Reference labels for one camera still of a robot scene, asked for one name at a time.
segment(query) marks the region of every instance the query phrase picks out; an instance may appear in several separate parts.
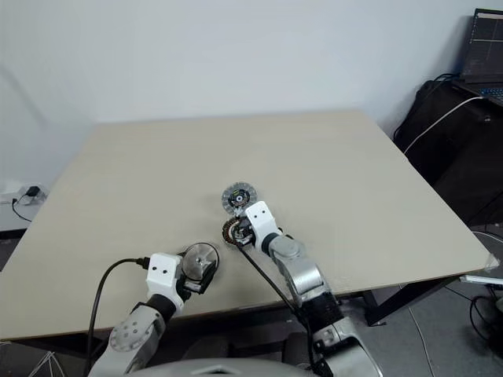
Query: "round metal part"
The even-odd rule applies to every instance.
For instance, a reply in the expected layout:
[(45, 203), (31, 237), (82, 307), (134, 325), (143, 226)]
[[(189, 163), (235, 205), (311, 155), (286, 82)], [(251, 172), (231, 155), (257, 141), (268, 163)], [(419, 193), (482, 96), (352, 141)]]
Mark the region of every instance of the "round metal part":
[(185, 251), (182, 259), (183, 273), (191, 280), (200, 281), (211, 263), (217, 262), (218, 252), (209, 243), (195, 243)]
[(253, 232), (249, 228), (240, 228), (242, 219), (231, 218), (222, 228), (223, 239), (231, 245), (248, 245), (253, 241)]
[(222, 205), (229, 214), (239, 215), (257, 201), (257, 192), (246, 182), (237, 182), (223, 192)]

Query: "laptop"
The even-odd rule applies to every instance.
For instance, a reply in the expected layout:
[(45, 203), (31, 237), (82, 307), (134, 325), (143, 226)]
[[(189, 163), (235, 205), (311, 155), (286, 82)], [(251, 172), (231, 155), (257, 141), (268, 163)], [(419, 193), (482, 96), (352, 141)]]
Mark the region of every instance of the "laptop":
[(453, 84), (503, 106), (503, 11), (475, 10), (463, 69)]

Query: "wooden table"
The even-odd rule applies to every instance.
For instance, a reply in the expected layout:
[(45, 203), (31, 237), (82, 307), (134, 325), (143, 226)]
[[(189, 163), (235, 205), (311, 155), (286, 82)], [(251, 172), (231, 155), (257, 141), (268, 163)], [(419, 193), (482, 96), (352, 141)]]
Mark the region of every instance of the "wooden table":
[[(222, 240), (228, 214), (220, 196), (235, 181), (255, 186), (278, 225), (306, 244), (338, 294), (495, 263), (361, 112), (102, 125), (61, 175), (0, 273), (0, 338), (85, 331), (109, 265), (179, 253), (200, 241), (215, 244), (222, 263), (207, 292), (186, 303), (183, 316), (278, 301)], [(278, 278), (265, 255), (254, 256)], [(406, 302), (437, 285), (420, 284), (427, 286), (406, 295)], [(97, 328), (112, 327), (145, 300), (145, 271), (120, 266), (105, 285)], [(404, 297), (399, 301), (403, 305)]]

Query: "circular disc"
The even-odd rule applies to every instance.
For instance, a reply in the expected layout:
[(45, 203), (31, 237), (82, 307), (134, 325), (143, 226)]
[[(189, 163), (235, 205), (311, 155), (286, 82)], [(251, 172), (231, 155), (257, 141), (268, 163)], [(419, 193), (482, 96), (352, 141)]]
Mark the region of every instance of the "circular disc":
[(202, 280), (206, 268), (212, 263), (217, 262), (218, 252), (209, 243), (195, 243), (186, 250), (182, 259), (183, 273), (191, 280)]
[(223, 192), (222, 205), (229, 214), (239, 215), (257, 201), (257, 192), (246, 182), (237, 182)]

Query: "monitor screen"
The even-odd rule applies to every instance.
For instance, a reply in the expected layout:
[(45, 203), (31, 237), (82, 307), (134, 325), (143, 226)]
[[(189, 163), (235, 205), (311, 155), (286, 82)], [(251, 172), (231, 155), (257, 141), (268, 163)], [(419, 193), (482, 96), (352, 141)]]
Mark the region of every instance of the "monitor screen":
[(475, 11), (462, 75), (503, 75), (503, 12)]

